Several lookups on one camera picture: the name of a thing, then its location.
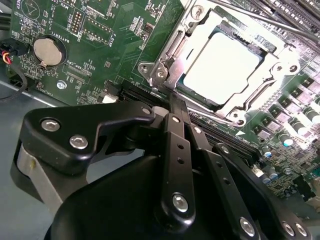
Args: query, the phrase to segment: black plastic bracket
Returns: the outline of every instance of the black plastic bracket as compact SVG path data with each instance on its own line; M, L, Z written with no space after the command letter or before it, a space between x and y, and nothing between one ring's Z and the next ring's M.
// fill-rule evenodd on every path
M42 128L45 120L55 120L57 131ZM97 153L98 139L134 124L151 124L155 114L142 102L122 102L88 106L44 108L24 117L20 141L25 150L63 174L83 172ZM71 146L71 137L86 138L85 149Z
M175 114L164 118L161 159L164 164L160 204L155 216L169 232L184 232L196 217L190 143L184 122Z

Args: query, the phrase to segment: expansion slot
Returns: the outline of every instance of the expansion slot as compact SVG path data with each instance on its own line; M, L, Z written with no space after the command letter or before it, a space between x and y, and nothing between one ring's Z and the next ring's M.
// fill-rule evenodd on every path
M251 0L251 1L248 1L248 4L253 5L255 8L259 9L261 12L269 15L269 17L273 18L274 20L279 21L282 24L290 23L291 25L298 27L299 29L309 31L305 26L302 26L301 24L299 24L295 19L293 19L290 15L288 15L287 13L285 13L282 10L281 10L281 13L279 13L276 16L273 13L271 13L270 11L268 11L267 9L271 9L272 11L276 11L276 9L278 9L277 6L275 6L270 1ZM302 36L291 34L289 32L287 34L290 35L292 38L299 40L301 43L308 46L316 53L320 54L320 49L318 46L316 46L316 44L314 42L307 40Z
M315 7L315 5L314 4L311 5L308 0L297 0L297 3L300 4L309 13L314 15L317 19L320 19L320 6L319 7Z

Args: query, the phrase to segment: green circuit board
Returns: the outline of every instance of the green circuit board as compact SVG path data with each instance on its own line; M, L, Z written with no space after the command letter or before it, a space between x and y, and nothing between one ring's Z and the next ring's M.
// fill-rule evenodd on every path
M40 82L39 91L68 105L94 104L107 81L149 87L137 63L156 60L182 12L179 0L16 0L12 37L33 45L53 35L67 59L50 70L32 53L13 61ZM58 89L58 80L67 88Z
M67 58L58 67L43 69L35 61L32 52L14 57L26 76L38 81L36 89L68 105L97 103L107 82L121 84L124 81L151 90L147 81L139 74L139 62L154 62L184 11L180 0L15 0L12 9L11 37L33 45L43 35L52 35L65 45ZM251 9L251 3L235 0ZM236 23L236 19L227 16ZM292 42L288 35L265 24L277 37ZM279 99L288 97L292 91L320 71L320 56L307 47L299 46L301 71L286 77L281 88L260 108L247 113L244 127L232 127L211 121L197 115L209 126L217 127L243 144L260 149L268 145L273 157L268 163L275 167L279 179L269 187L280 196L292 185L292 180L303 174L312 179L319 165L316 147L312 144L320 134L317 126L310 126L311 136L294 138L295 144L284 147L278 135L282 128L273 132L268 139L261 139L254 129L266 117L271 117L269 108L277 105ZM65 81L66 89L58 89L57 81ZM320 95L308 92L314 102ZM296 103L303 112L309 105ZM288 113L293 119L296 112ZM290 168L291 174L284 170Z

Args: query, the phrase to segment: screw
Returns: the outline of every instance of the screw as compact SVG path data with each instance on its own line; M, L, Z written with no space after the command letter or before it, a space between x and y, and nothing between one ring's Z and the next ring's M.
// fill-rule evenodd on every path
M241 225L241 228L243 229L243 231L245 231L245 233L248 234L250 237L253 237L255 235L254 227L244 217L240 218L240 225Z
M226 153L226 154L229 154L229 150L228 148L226 148L225 146L222 146L221 149Z
M191 10L191 16L194 20L199 21L204 17L205 8L200 5L195 5Z
M70 145L75 149L83 150L88 147L88 141L84 136L74 135L70 138Z
M283 222L282 223L283 227L284 227L284 230L290 235L290 236L294 236L295 235L295 231L292 229L292 227L286 223L286 222Z
M185 213L186 211L188 211L188 208L189 208L188 202L180 194L176 194L173 196L172 203L178 211L182 213Z
M56 82L56 87L60 90L64 90L67 88L67 84L65 81L59 80Z
M163 79L164 77L166 77L166 73L164 72L163 69L158 68L158 71L156 72L156 75L158 76L158 78Z
M55 132L60 129L60 124L52 119L42 121L41 127L48 132Z
M151 114L151 112L150 112L148 109L146 109L146 108L142 108L142 111L143 111L145 114Z
M142 65L140 67L141 72L143 72L144 74L146 74L148 72L148 67L146 65Z
M306 230L299 223L296 223L295 226L298 229L299 233L301 233L304 237L308 235Z
M201 133L201 129L198 128L197 126L195 126L193 129L196 131L197 134L200 134L200 133Z

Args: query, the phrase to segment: black metal arm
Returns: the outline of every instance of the black metal arm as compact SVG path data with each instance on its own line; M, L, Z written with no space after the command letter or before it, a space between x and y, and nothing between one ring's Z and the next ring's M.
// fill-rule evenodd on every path
M143 157L88 184L91 163ZM45 108L23 121L11 175L55 214L48 239L310 240L303 223L185 102Z

